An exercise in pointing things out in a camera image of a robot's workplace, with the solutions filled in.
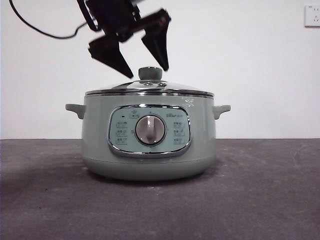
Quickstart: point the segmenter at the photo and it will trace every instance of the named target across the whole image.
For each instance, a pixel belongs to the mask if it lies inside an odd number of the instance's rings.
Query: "chrome trim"
[[[85,97],[102,97],[102,96],[177,96],[177,97],[191,97],[191,98],[205,98],[214,99],[214,94],[209,95],[199,95],[199,94],[184,94],[184,93],[166,93],[166,92],[111,92],[111,93],[94,93],[87,94]]]
[[[122,150],[122,149],[116,147],[115,145],[112,144],[111,139],[110,139],[111,121],[114,116],[114,113],[117,110],[129,109],[129,108],[169,108],[169,109],[180,109],[180,110],[184,111],[184,113],[186,114],[188,125],[189,125],[189,140],[188,140],[188,142],[180,149],[177,149],[174,151],[164,151],[164,152],[133,152],[133,151]],[[176,156],[179,156],[179,155],[182,155],[183,153],[185,153],[191,145],[192,136],[191,136],[190,117],[189,117],[187,111],[181,106],[165,105],[165,104],[135,104],[135,105],[119,106],[119,107],[116,107],[110,115],[109,128],[108,128],[108,132],[106,133],[106,138],[107,138],[107,142],[108,142],[108,146],[109,146],[110,150],[113,153],[120,155],[120,156],[123,156],[123,157],[144,158],[144,159],[176,157]]]
[[[134,88],[111,88],[87,91],[85,95],[96,95],[96,94],[123,94],[123,93],[148,93],[148,94],[187,94],[197,96],[208,96],[214,97],[212,92],[188,90],[188,89],[163,89],[163,88],[150,88],[150,89],[134,89]]]

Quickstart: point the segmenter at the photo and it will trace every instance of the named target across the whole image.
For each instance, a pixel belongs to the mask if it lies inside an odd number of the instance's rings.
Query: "power cord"
[[[78,33],[78,30],[80,28],[82,28],[83,26],[87,25],[87,22],[84,22],[83,24],[79,25],[76,29],[75,29],[75,32],[74,34],[72,35],[69,35],[69,36],[56,36],[56,35],[52,35],[50,33],[47,33],[47,32],[44,32],[44,31],[41,31],[40,29],[36,28],[35,26],[31,25],[30,23],[28,23],[20,14],[19,12],[17,11],[14,3],[12,2],[12,0],[9,0],[9,3],[11,5],[11,8],[12,10],[14,11],[14,13],[17,15],[17,17],[23,22],[25,23],[26,25],[28,25],[30,28],[36,30],[37,32],[43,34],[43,35],[46,35],[48,37],[51,37],[51,38],[54,38],[54,39],[60,39],[60,40],[63,40],[63,39],[71,39],[71,38],[74,38],[77,33]]]

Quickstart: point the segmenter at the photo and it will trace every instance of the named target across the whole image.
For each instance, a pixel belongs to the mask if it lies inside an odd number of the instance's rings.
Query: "lid knob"
[[[155,66],[147,66],[139,69],[139,78],[141,80],[161,80],[162,69]]]

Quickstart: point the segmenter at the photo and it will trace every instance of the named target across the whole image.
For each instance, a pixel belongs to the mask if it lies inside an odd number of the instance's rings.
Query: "mint green pot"
[[[83,105],[67,104],[65,108],[83,121],[82,156],[88,169],[132,181],[179,179],[205,171],[216,155],[215,120],[231,110],[230,105],[214,106],[212,93],[143,77],[87,92]],[[166,134],[155,145],[141,142],[135,129],[139,119],[149,112],[162,119],[165,126]],[[185,121],[184,129],[176,129],[172,121]],[[118,128],[119,123],[128,126]],[[176,136],[181,131],[184,136]]]

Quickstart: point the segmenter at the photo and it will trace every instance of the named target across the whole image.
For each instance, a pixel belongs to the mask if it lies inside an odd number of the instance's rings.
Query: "electrical socket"
[[[304,26],[320,27],[320,5],[306,5],[304,7]]]

